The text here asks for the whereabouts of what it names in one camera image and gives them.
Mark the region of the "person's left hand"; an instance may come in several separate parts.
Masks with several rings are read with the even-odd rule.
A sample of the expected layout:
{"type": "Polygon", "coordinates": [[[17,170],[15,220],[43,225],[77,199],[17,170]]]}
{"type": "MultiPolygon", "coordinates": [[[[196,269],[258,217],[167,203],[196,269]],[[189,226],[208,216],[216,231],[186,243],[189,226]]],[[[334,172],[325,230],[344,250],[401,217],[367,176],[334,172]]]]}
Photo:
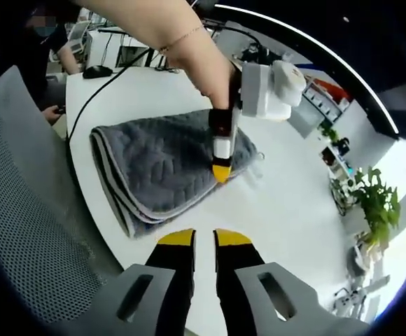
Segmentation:
{"type": "Polygon", "coordinates": [[[173,67],[185,71],[215,109],[228,109],[234,67],[204,28],[175,29],[167,42],[165,55],[173,67]]]}

